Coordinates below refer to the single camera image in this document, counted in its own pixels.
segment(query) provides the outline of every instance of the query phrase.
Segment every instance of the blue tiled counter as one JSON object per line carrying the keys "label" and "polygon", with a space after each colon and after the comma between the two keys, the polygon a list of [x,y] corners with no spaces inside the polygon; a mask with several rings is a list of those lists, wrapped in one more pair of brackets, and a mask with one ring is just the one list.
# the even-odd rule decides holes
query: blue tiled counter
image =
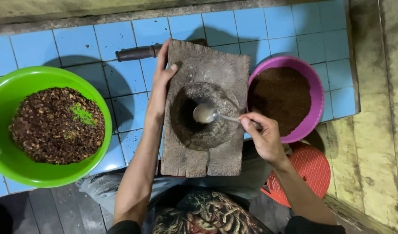
{"label": "blue tiled counter", "polygon": [[[162,44],[169,37],[205,38],[215,50],[251,55],[250,73],[272,57],[299,57],[322,80],[323,122],[356,113],[346,25],[343,0],[332,0],[0,36],[0,77],[45,65],[76,73],[98,89],[111,112],[114,132],[107,155],[91,172],[96,174],[131,161],[143,132],[157,62],[146,58],[120,63],[115,51]],[[0,196],[28,189],[33,188],[0,174]]]}

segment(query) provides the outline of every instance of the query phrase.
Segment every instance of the red plastic stool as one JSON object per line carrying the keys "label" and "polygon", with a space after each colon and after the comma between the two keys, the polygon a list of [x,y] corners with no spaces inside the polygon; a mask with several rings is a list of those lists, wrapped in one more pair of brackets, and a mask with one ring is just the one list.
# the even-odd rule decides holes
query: red plastic stool
{"label": "red plastic stool", "polygon": [[[315,147],[300,141],[291,143],[290,147],[293,150],[293,155],[289,157],[291,164],[309,188],[319,198],[323,198],[330,184],[330,166],[326,157]],[[261,191],[276,202],[290,207],[274,171]]]}

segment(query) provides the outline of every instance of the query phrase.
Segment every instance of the pink plastic bowl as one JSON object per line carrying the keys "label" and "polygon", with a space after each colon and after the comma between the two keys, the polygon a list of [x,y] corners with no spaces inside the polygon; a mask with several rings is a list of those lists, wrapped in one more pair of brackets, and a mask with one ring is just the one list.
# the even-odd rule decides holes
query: pink plastic bowl
{"label": "pink plastic bowl", "polygon": [[261,63],[251,74],[248,80],[248,88],[254,77],[265,69],[271,67],[291,67],[299,71],[309,81],[310,96],[312,97],[310,112],[295,130],[293,130],[288,136],[281,138],[281,142],[284,144],[299,141],[313,131],[322,116],[323,107],[325,105],[325,91],[323,89],[322,82],[313,67],[305,61],[293,56],[280,56]]}

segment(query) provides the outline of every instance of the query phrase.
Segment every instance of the green plastic bowl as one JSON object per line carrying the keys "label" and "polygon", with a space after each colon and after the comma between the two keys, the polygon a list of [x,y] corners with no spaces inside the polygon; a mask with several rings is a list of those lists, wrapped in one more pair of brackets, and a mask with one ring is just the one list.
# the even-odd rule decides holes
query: green plastic bowl
{"label": "green plastic bowl", "polygon": [[[70,87],[98,104],[105,118],[105,139],[91,157],[69,165],[36,163],[15,145],[8,131],[21,101],[32,93],[48,88]],[[112,137],[111,114],[101,94],[86,80],[54,67],[26,67],[0,78],[0,173],[34,187],[70,184],[91,172],[108,151]]]}

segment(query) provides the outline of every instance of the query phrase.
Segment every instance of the forearm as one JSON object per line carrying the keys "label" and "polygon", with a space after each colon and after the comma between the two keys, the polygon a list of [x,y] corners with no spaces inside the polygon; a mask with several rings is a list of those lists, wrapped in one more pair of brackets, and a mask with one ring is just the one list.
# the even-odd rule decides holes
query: forearm
{"label": "forearm", "polygon": [[145,122],[138,147],[119,185],[114,223],[133,220],[141,226],[144,220],[156,171],[162,126],[162,119]]}
{"label": "forearm", "polygon": [[296,215],[321,224],[337,225],[329,208],[307,186],[290,160],[285,159],[275,165],[274,172]]}

